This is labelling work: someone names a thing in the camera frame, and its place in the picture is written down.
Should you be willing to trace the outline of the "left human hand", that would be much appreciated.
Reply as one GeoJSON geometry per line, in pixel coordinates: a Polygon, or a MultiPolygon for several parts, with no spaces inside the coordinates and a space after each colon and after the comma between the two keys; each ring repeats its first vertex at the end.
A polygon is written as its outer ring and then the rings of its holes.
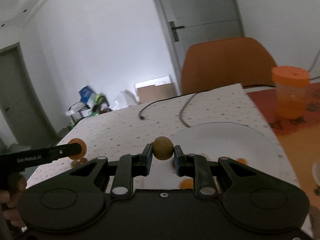
{"type": "Polygon", "coordinates": [[[20,175],[16,185],[16,191],[10,193],[9,191],[1,190],[1,204],[6,204],[8,209],[3,211],[3,216],[7,222],[12,226],[23,228],[25,223],[20,217],[17,209],[19,197],[26,190],[27,181],[24,176],[20,175]]]}

